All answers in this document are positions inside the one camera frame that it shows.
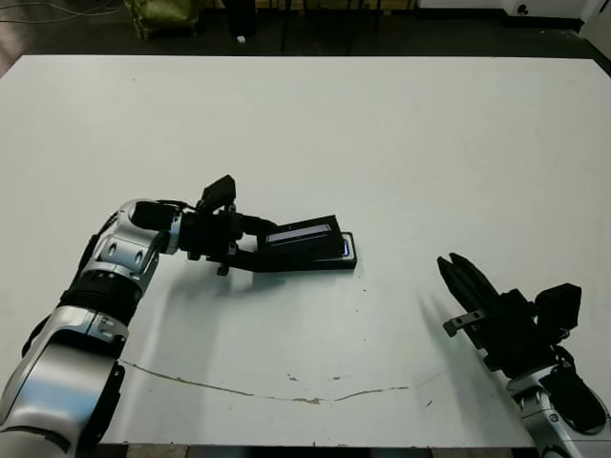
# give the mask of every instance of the scratch mark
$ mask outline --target scratch mark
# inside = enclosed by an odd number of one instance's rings
[[[346,399],[356,398],[357,396],[363,396],[364,394],[373,394],[373,393],[383,393],[385,391],[395,391],[399,389],[410,389],[409,386],[392,386],[390,388],[379,388],[379,389],[366,389],[364,391],[358,391],[356,393],[348,394],[348,396],[344,396],[343,398],[334,399],[333,401],[340,402],[345,401]]]
[[[122,363],[130,367],[133,367],[134,369],[137,369],[141,372],[152,375],[153,377],[157,377],[162,380],[167,380],[169,382],[177,382],[183,385],[199,386],[202,388],[214,389],[216,391],[222,391],[223,393],[236,394],[238,396],[245,396],[247,398],[259,398],[259,399],[267,399],[270,401],[283,401],[283,402],[289,402],[289,403],[305,403],[305,404],[312,404],[314,406],[319,406],[321,403],[339,403],[341,401],[345,401],[350,398],[356,398],[357,396],[365,396],[365,395],[375,394],[375,393],[384,393],[386,391],[400,391],[400,390],[411,389],[409,386],[391,386],[389,388],[366,389],[363,391],[357,391],[356,393],[348,394],[347,396],[342,396],[341,398],[334,398],[334,399],[329,399],[329,398],[310,398],[310,399],[308,398],[280,398],[277,396],[264,396],[262,394],[249,393],[247,391],[240,391],[238,389],[223,388],[222,386],[204,384],[201,382],[192,382],[190,380],[184,380],[180,377],[172,377],[166,374],[161,374],[154,370],[150,370],[150,369],[141,367],[135,363],[130,363],[129,361],[125,361],[121,359],[119,360]],[[438,374],[433,375],[432,377],[425,380],[424,382],[414,386],[413,388],[416,389],[421,386],[424,386],[428,384],[429,382],[432,382],[437,377],[441,377],[443,374],[445,374],[448,371],[449,369],[446,369],[443,372],[439,372]]]
[[[314,404],[315,406],[318,406],[322,401],[328,401],[328,399],[321,399],[321,398],[312,398],[312,399],[293,398],[293,399],[288,399],[288,400],[282,399],[282,401],[293,401],[295,403]]]

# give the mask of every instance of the white tabletop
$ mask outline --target white tabletop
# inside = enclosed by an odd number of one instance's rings
[[[194,202],[230,173],[244,213],[336,214],[356,271],[162,259],[106,442],[531,445],[445,335],[462,310],[435,258],[530,299],[580,285],[566,346],[611,405],[609,126],[609,78],[585,60],[23,57],[0,80],[0,380],[121,203]]]

